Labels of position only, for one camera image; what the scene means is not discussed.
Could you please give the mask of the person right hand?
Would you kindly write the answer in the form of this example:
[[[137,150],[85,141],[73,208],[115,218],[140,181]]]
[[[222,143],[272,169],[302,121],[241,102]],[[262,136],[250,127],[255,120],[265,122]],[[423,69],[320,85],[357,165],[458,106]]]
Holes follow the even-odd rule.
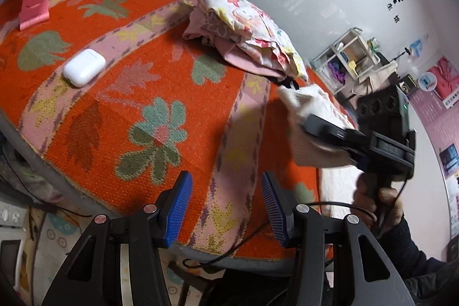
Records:
[[[356,181],[352,204],[377,217],[377,234],[382,235],[399,225],[404,217],[403,203],[398,199],[398,190],[381,188],[378,195],[369,191],[372,176],[362,173]]]

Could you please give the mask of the person right forearm dark sleeve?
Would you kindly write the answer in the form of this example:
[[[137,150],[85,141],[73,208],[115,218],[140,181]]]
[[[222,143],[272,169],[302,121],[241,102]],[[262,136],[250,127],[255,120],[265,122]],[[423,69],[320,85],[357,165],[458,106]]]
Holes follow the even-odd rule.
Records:
[[[379,244],[403,279],[416,305],[457,305],[458,260],[427,257],[412,240],[406,219],[379,239]]]

